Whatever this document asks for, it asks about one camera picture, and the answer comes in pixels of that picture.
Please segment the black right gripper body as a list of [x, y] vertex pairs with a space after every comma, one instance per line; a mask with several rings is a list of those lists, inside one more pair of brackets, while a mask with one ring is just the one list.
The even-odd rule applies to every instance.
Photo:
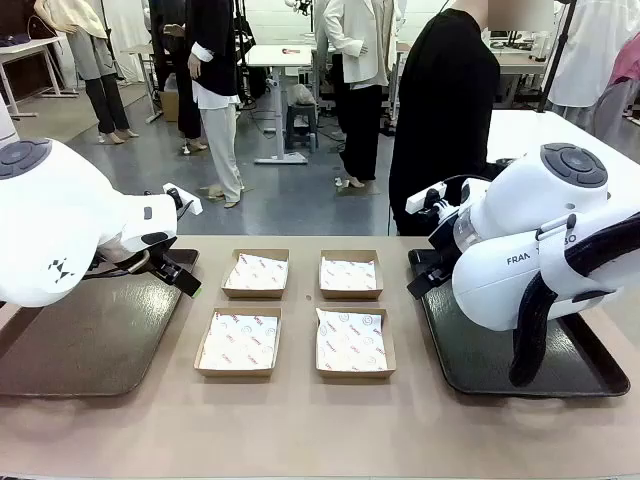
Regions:
[[439, 266], [451, 273], [459, 259], [459, 248], [454, 239], [455, 219], [447, 219], [441, 223], [429, 236], [429, 242], [440, 256]]

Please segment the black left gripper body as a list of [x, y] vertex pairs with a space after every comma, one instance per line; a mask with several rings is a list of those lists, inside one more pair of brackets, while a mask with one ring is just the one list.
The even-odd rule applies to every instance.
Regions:
[[168, 255], [170, 247], [158, 244], [150, 247], [147, 272], [160, 280], [175, 280], [181, 272], [181, 267]]

